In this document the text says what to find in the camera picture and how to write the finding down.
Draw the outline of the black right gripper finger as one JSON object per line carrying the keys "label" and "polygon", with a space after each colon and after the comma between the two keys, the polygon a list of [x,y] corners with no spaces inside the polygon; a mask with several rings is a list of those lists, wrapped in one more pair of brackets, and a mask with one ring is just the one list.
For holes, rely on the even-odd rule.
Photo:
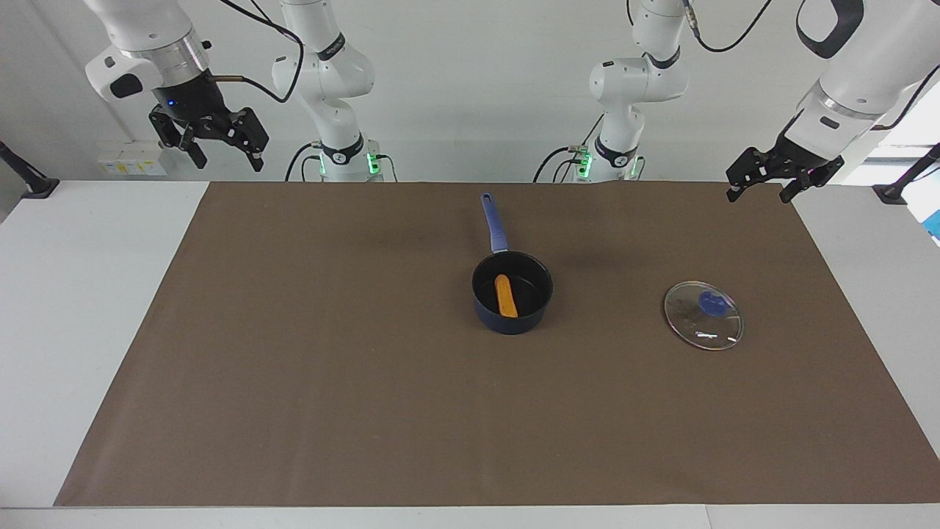
{"label": "black right gripper finger", "polygon": [[150,122],[162,146],[177,148],[190,157],[198,170],[205,168],[207,157],[197,144],[195,132],[190,124],[175,120],[164,109],[152,109]]}
{"label": "black right gripper finger", "polygon": [[267,148],[270,137],[252,108],[212,116],[209,131],[213,140],[238,148],[246,156],[252,169],[261,172],[264,165],[263,151]]}

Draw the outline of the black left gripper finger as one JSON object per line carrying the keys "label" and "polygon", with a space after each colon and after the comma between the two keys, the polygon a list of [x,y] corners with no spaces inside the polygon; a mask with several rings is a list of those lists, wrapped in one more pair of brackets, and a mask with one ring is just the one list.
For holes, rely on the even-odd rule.
{"label": "black left gripper finger", "polygon": [[790,181],[779,193],[780,201],[789,204],[797,195],[810,190],[810,188],[824,187],[844,165],[843,158],[836,158],[825,165],[816,168],[807,168],[802,165],[789,164],[785,174]]}
{"label": "black left gripper finger", "polygon": [[765,153],[756,147],[746,148],[726,168],[726,180],[729,184],[729,189],[726,191],[728,201],[736,202],[749,187],[771,181],[778,162],[779,156],[773,150]]}

